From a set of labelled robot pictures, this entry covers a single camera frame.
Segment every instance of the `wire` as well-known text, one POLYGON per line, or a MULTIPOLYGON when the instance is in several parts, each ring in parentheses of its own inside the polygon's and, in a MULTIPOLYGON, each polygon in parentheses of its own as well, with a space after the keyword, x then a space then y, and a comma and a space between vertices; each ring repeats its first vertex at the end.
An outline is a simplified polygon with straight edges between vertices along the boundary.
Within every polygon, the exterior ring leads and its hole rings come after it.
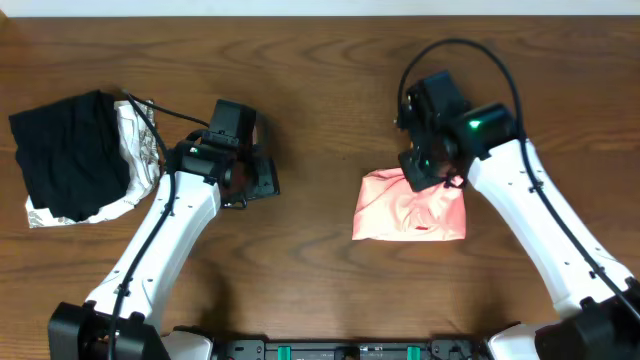
POLYGON ((516 126, 517 126, 516 131, 518 133, 518 140, 520 142, 520 152, 522 153, 522 162, 524 163, 524 167, 527 171, 527 175, 529 176, 529 180, 531 181, 533 189, 535 189, 536 193, 540 197, 540 200, 542 201, 544 206, 547 208, 547 211, 549 212, 551 217, 555 220, 555 222, 558 224, 560 229, 562 229, 562 231, 565 233, 567 238, 569 238, 569 241, 571 241, 571 243, 576 248, 576 250, 578 250, 580 255, 582 255, 586 263, 589 264, 589 266, 591 266, 591 269, 593 270, 593 272, 602 279, 605 285, 607 285, 609 289, 611 289, 611 291, 620 300, 620 302, 629 310, 631 315, 633 315, 633 317, 638 322, 640 322, 640 313, 638 312, 638 310, 633 306, 633 304, 631 304, 631 302, 627 299, 627 297, 622 293, 620 288, 618 288, 618 286, 609 278, 609 276, 607 276, 607 274, 600 267, 600 265, 598 265, 598 263, 591 257, 587 249, 584 248, 584 246, 580 243, 580 241, 571 232, 567 224, 564 223, 564 221, 562 220, 562 218, 560 217, 556 209, 553 207, 553 205, 551 205, 551 202, 547 198, 547 195, 542 190, 542 186, 541 186, 542 184, 536 179, 533 173, 533 169, 531 168, 531 162, 529 161, 529 155, 527 153, 527 135, 524 130, 522 106, 520 104, 520 95, 518 94, 518 89, 516 87, 515 81, 513 80, 513 77, 511 76, 511 73, 509 72, 509 69, 507 68, 507 66, 494 53, 492 53, 491 50, 489 50, 484 45, 477 43, 475 41, 471 41, 467 39, 456 39, 456 38, 440 40, 424 48, 409 63, 404 73, 402 74, 402 78, 400 79, 400 86, 398 87, 398 116, 402 114, 402 92, 404 90, 404 85, 407 80, 407 76, 411 72, 411 69, 428 52, 430 52, 431 50, 441 45, 446 45, 446 44, 467 45, 477 50, 480 50, 485 55, 487 55, 493 61, 494 64, 498 66, 498 68, 500 69, 500 72, 502 72, 502 75, 505 77, 505 79, 507 80, 507 83, 509 84, 509 88, 511 90, 511 96, 513 97, 513 106, 515 108, 515 113, 516 113, 516 126))
MULTIPOLYGON (((162 156, 164 156, 165 161, 168 162, 169 152, 167 150, 167 146, 164 144, 164 141, 162 141, 160 134, 158 134, 158 131, 156 130, 156 128, 153 126, 151 121, 149 121, 149 118, 147 118, 147 115, 140 109, 138 104, 136 104, 135 101, 138 101, 138 100, 135 100, 136 98, 133 95, 129 94, 127 91, 124 91, 124 93, 127 95, 127 98, 131 103, 131 106, 133 106, 133 109, 136 111, 136 113, 138 113, 140 118, 142 118, 142 121, 144 121, 144 123, 147 125, 147 127, 149 128, 149 131, 151 131, 151 134, 153 134, 153 137, 156 139, 156 142, 158 143, 158 146, 162 151, 162 156)), ((122 302, 124 301, 124 297, 129 291, 129 282, 131 281, 133 273, 136 271, 136 268, 138 267, 140 260, 142 260, 142 257, 144 256, 145 252, 151 245, 153 238, 156 236, 158 231, 160 231, 160 227, 162 227, 162 224, 164 224, 169 214, 172 213, 173 211, 173 203, 175 201, 175 195, 176 195, 176 174, 171 168, 171 166, 168 166, 168 165, 167 165, 167 173, 169 174, 170 190, 169 190, 169 200, 165 205, 165 210, 162 213, 162 215, 160 215, 158 222, 149 233, 149 236, 147 236, 147 239, 140 247, 140 250, 138 250, 138 253, 136 254, 136 256, 133 258, 133 261, 131 262, 131 265, 129 265, 129 269, 127 270, 127 273, 124 275, 124 279, 122 280, 122 283, 118 286, 118 295, 116 296, 116 303, 113 306, 111 321, 109 323, 109 333, 108 333, 109 348, 107 350, 107 359, 109 360, 116 359, 116 330, 118 326, 118 317, 120 315, 120 310, 122 308, 122 302)))
POLYGON ((126 92, 126 90, 125 90, 125 93, 127 93, 127 96, 130 96, 133 100, 139 102, 140 104, 144 104, 144 105, 146 105, 146 106, 148 106, 148 107, 150 107, 152 109, 155 109, 155 110, 158 110, 158 111, 162 111, 165 114, 173 115, 173 116, 179 117, 181 119, 193 121, 194 123, 198 123, 198 124, 203 125, 204 127, 207 127, 207 128, 209 127, 209 124, 207 122, 205 122, 205 121, 202 121, 200 119, 196 119, 196 118, 191 117, 191 116, 183 115, 183 114, 180 114, 180 113, 165 109, 163 107, 160 107, 160 106, 158 106, 158 105, 156 105, 154 103, 150 103, 148 101, 141 100, 141 99, 129 94, 128 92, 126 92))

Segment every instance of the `white wall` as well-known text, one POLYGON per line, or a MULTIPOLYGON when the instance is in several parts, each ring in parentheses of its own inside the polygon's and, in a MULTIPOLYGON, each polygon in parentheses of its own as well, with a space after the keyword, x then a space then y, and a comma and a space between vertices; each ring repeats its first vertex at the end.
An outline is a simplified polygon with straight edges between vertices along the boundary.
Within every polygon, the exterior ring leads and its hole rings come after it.
POLYGON ((25 16, 640 14, 640 0, 0 0, 25 16))

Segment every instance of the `pink cloth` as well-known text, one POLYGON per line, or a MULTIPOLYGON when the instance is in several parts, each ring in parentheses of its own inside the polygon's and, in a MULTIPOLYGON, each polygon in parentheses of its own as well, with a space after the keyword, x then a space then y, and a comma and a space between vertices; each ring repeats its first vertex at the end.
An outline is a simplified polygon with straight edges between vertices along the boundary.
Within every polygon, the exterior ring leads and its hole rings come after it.
POLYGON ((446 241, 464 239, 465 233, 462 190, 439 184, 414 193, 400 168, 362 179, 353 240, 446 241))

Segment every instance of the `black cloth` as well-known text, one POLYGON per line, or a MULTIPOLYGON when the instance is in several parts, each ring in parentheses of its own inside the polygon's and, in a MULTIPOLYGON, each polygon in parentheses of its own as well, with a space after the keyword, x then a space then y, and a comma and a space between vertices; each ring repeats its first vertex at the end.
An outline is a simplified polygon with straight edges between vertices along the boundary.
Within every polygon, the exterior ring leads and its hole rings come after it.
POLYGON ((36 209, 82 221, 125 195, 129 165, 113 105, 113 96, 93 91, 9 116, 36 209))

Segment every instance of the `patterned white cloth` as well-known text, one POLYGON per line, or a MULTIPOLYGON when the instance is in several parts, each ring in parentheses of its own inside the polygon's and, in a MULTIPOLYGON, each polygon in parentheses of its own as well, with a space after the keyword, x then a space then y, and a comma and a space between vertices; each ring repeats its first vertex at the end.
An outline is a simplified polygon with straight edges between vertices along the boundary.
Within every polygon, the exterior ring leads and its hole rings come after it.
MULTIPOLYGON (((153 190, 160 177, 160 165, 156 140, 136 114, 128 101, 116 101, 115 109, 120 131, 120 155, 129 164, 129 187, 124 197, 100 208, 96 215, 80 222, 65 217, 55 218, 49 209, 34 209, 31 197, 27 198, 25 207, 29 217, 29 227, 62 226, 73 224, 95 224, 113 220, 132 210, 140 200, 153 190)), ((151 123, 153 109, 138 103, 140 109, 147 114, 151 123)))

